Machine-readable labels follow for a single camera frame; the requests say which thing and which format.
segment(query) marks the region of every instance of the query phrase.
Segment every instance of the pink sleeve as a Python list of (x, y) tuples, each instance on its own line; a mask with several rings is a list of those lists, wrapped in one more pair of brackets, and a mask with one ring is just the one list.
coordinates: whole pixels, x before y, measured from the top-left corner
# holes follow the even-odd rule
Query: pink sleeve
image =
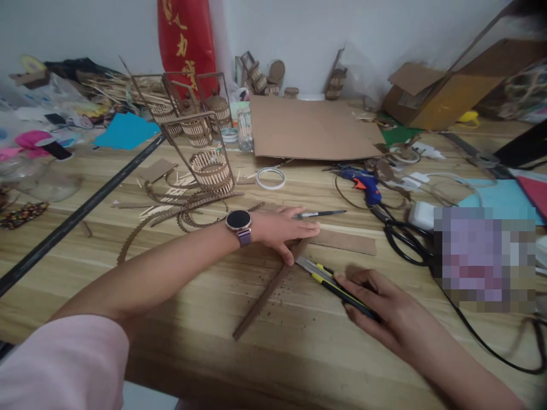
[(120, 409), (128, 352), (125, 332), (110, 319), (47, 323), (0, 364), (0, 408)]

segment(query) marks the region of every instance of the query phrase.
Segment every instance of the black scissors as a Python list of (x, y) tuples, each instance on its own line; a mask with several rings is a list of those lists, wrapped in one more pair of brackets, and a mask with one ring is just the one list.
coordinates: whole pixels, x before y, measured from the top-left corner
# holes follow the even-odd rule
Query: black scissors
[[(430, 267), (433, 265), (433, 253), (427, 248), (432, 248), (433, 246), (433, 234), (431, 232), (424, 231), (421, 228), (418, 228), (416, 225), (412, 225), (406, 222), (400, 222), (393, 217), (391, 212), (387, 210), (387, 207), (383, 203), (377, 203), (375, 206), (370, 208), (372, 212), (380, 221), (386, 224), (383, 229), (386, 234), (387, 241), (391, 245), (394, 251), (405, 259), (407, 262), (412, 263), (413, 265)], [(416, 234), (424, 238), (426, 246), (416, 237)], [(416, 260), (408, 256), (406, 253), (401, 250), (395, 238), (403, 242), (410, 249), (418, 254), (421, 260)]]

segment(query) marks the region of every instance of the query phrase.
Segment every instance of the red banner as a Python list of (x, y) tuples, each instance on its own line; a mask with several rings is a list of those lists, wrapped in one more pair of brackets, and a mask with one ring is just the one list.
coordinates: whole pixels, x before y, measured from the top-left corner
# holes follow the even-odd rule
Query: red banner
[[(209, 2), (158, 0), (158, 34), (164, 70), (185, 73), (169, 78), (191, 85), (199, 98), (195, 76), (216, 71)], [(201, 80), (200, 85), (205, 98), (218, 88), (216, 79)]]

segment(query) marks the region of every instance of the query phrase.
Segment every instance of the purple watch strap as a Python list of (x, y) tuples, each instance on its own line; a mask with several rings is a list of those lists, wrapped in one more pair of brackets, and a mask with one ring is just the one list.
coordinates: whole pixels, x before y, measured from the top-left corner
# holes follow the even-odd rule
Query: purple watch strap
[(247, 228), (244, 231), (238, 231), (239, 243), (241, 247), (251, 244), (251, 229)]

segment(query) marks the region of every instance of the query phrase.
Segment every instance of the blue glue gun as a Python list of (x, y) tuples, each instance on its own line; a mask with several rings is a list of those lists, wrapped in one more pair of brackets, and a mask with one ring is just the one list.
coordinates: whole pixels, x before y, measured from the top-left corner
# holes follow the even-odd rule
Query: blue glue gun
[(349, 166), (340, 171), (340, 176), (355, 182), (353, 188), (364, 190), (368, 206), (376, 205), (382, 200), (382, 194), (378, 191), (378, 180), (372, 172)]

